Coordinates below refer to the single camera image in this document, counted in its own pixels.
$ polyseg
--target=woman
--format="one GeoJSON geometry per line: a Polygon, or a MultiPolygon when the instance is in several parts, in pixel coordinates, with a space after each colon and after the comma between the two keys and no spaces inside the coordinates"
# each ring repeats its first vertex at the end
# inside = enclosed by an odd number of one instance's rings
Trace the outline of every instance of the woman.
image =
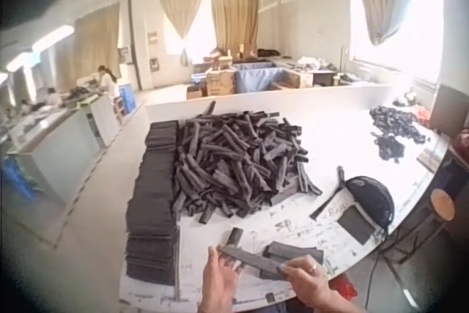
{"type": "Polygon", "coordinates": [[[21,100],[20,114],[25,116],[31,112],[31,104],[26,99],[21,100]]]}
{"type": "Polygon", "coordinates": [[[100,65],[97,69],[101,77],[101,87],[104,88],[109,96],[114,101],[120,97],[119,85],[117,84],[117,77],[106,66],[100,65]]]}
{"type": "Polygon", "coordinates": [[[48,93],[48,97],[45,103],[48,106],[60,106],[62,104],[62,99],[60,98],[55,88],[53,87],[47,88],[47,93],[48,93]]]}

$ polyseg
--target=black cable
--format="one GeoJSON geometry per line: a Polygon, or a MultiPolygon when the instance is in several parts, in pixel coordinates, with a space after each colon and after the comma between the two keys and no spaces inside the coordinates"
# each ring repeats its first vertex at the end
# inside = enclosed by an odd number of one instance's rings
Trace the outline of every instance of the black cable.
{"type": "Polygon", "coordinates": [[[380,255],[381,255],[381,252],[378,249],[378,254],[376,256],[376,260],[374,261],[372,271],[369,274],[368,288],[366,289],[365,309],[368,309],[369,296],[370,296],[370,292],[372,291],[373,275],[374,275],[374,271],[376,270],[376,267],[378,266],[378,262],[380,261],[380,255]]]}

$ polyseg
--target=blue container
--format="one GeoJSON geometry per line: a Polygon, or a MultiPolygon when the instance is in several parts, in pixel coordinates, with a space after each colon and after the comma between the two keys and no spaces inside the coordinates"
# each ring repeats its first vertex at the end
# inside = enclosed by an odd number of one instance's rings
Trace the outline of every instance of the blue container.
{"type": "Polygon", "coordinates": [[[206,73],[193,73],[191,75],[192,83],[195,85],[200,84],[206,78],[207,78],[206,73]]]}
{"type": "Polygon", "coordinates": [[[15,186],[21,196],[28,200],[37,198],[37,192],[34,190],[34,186],[24,177],[15,159],[5,158],[3,160],[2,171],[2,174],[15,186]]]}
{"type": "Polygon", "coordinates": [[[120,96],[122,97],[122,102],[124,103],[125,111],[127,114],[130,114],[137,108],[132,86],[130,84],[123,84],[119,86],[119,91],[120,96]]]}

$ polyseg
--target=floor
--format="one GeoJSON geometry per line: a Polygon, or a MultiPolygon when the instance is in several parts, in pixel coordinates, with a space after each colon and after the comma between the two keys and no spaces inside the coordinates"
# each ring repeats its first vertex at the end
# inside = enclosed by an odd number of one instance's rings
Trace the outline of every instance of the floor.
{"type": "MultiPolygon", "coordinates": [[[[182,100],[184,87],[138,96],[139,101],[182,100]]],[[[89,178],[56,248],[37,240],[17,223],[1,217],[4,267],[48,312],[133,312],[119,304],[119,273],[125,250],[125,210],[133,192],[148,121],[140,108],[122,129],[89,178]]],[[[445,233],[396,267],[421,308],[442,292],[457,273],[463,253],[445,233]]],[[[363,306],[374,255],[347,275],[363,306]]],[[[374,274],[371,312],[414,312],[384,262],[374,274]]]]}

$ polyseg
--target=chair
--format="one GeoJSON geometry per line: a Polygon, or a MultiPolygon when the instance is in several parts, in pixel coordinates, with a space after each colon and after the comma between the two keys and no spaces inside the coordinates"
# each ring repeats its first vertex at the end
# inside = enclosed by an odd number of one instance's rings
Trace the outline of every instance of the chair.
{"type": "Polygon", "coordinates": [[[409,260],[425,243],[431,241],[435,236],[437,236],[441,230],[443,230],[448,222],[454,219],[455,208],[454,203],[451,197],[444,191],[439,188],[433,190],[430,195],[429,202],[426,205],[426,210],[428,214],[424,216],[416,225],[406,229],[404,224],[399,226],[396,229],[394,235],[394,241],[391,245],[385,246],[382,248],[381,254],[384,257],[387,257],[390,261],[396,262],[398,264],[403,264],[409,260]],[[431,223],[437,223],[435,231],[432,231],[429,235],[422,237],[419,236],[419,232],[425,227],[429,226],[431,223]],[[403,249],[400,244],[406,239],[409,239],[413,236],[412,248],[403,249]],[[403,254],[403,257],[398,259],[391,259],[389,256],[386,256],[387,253],[395,251],[403,254]]]}

